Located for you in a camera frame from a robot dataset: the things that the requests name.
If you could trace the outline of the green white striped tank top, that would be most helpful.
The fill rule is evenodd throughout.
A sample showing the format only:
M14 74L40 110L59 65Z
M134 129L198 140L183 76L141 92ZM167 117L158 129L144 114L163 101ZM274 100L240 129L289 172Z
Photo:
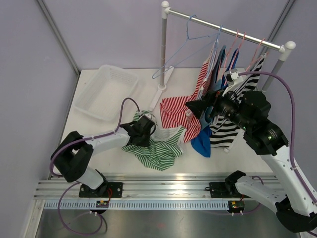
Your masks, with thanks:
M126 145L122 147L122 150L135 155L146 168L165 171L172 167L175 159L184 153L181 144L186 131L187 129L183 126L156 127L150 136L149 146Z

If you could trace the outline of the red white striped tank top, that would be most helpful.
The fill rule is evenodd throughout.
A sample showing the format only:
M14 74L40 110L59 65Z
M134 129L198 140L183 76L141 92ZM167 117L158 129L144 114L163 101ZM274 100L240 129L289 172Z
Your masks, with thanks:
M160 103L160 117L163 128L183 126L187 129L184 136L184 142L188 142L197 137L201 131L199 119L193 115L193 113L186 107L185 103L196 100L200 96L206 94L211 76L209 75L208 80L204 82L209 65L209 57L204 61L200 69L195 90L191 95L164 98Z

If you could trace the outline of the light blue wire hanger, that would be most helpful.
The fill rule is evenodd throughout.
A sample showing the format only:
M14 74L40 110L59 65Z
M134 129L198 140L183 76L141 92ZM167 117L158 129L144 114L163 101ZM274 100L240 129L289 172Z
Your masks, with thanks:
M189 17L189 19L186 21L186 40L184 41L184 43L174 52L174 54L168 60L165 60L163 65L152 75L152 79L156 79L158 77L164 76L165 73L170 70L170 68L165 69L166 65L186 46L186 44L189 41L202 39L202 38L212 38L213 36L216 36L215 40L217 40L219 38L220 32L221 32L221 30L223 28L223 24L220 25L217 33L213 33L213 34L210 34L210 35L198 36L198 37L190 37L190 34L189 34L189 22L193 21L194 17L196 17L195 14L191 15Z

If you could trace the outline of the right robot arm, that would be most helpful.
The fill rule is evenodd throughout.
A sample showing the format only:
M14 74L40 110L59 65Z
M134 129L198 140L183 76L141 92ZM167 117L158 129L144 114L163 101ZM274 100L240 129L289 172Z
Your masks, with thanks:
M207 93L202 99L189 101L188 109L199 117L209 106L211 116L223 116L243 130L246 144L259 155L276 175L284 191L273 189L252 180L244 172L235 171L225 179L225 192L250 197L269 208L280 223L293 233L311 232L317 227L317 206L309 198L314 189L301 184L301 170L290 156L288 140L282 130L268 119L271 108L265 95L248 91L241 101L235 93L223 90Z

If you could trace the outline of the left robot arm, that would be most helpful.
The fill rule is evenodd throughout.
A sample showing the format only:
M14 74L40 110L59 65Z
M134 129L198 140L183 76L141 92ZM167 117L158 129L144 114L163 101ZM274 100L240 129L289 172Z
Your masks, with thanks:
M104 134L85 137L73 131L51 155L50 167L57 168L67 182L79 182L82 190L80 197L107 197L110 186L102 173L89 167L92 156L126 145L146 148L155 130L155 122L142 115L137 121L120 124L115 130Z

